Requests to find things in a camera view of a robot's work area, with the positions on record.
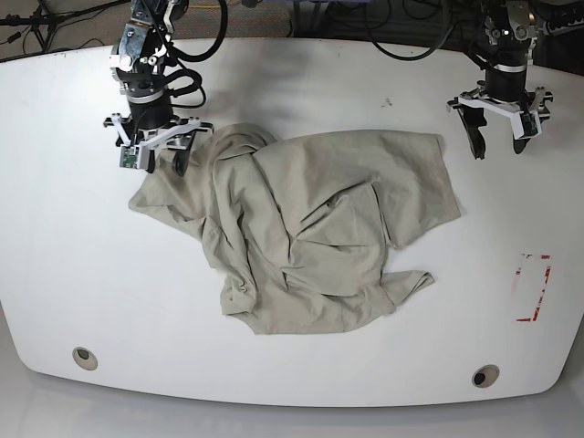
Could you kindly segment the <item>beige T-shirt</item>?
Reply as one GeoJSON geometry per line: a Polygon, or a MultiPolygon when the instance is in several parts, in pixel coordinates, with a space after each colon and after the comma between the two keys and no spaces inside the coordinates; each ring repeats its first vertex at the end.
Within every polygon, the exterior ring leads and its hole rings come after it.
{"type": "Polygon", "coordinates": [[[198,240],[224,275],[222,312],[257,335],[343,333],[389,315],[433,282],[387,271],[389,252],[460,216],[437,135],[280,140],[247,123],[218,130],[184,176],[162,153],[129,207],[198,240]]]}

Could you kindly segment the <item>red tape rectangle marking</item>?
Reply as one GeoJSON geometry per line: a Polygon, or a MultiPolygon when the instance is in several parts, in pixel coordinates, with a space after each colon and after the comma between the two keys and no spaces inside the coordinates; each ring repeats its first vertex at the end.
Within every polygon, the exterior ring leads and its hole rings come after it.
{"type": "Polygon", "coordinates": [[[551,271],[550,255],[523,254],[511,291],[511,317],[515,322],[537,320],[551,271]]]}

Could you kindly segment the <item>white power strip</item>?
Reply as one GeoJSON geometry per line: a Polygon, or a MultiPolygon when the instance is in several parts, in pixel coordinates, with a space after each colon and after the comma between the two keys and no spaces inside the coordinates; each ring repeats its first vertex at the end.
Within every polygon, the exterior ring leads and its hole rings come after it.
{"type": "Polygon", "coordinates": [[[561,19],[548,20],[544,25],[544,33],[546,36],[558,37],[582,28],[582,18],[568,19],[567,17],[562,17],[561,19]]]}

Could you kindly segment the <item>black tripod stand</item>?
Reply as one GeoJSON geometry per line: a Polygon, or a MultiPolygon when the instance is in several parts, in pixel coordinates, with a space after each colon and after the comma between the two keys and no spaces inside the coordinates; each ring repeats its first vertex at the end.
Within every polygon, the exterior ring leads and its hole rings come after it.
{"type": "Polygon", "coordinates": [[[38,55],[48,53],[51,44],[57,34],[57,29],[69,19],[74,17],[74,13],[53,12],[46,1],[38,0],[36,10],[29,17],[8,14],[1,18],[1,26],[18,27],[24,26],[35,36],[40,45],[38,55]]]}

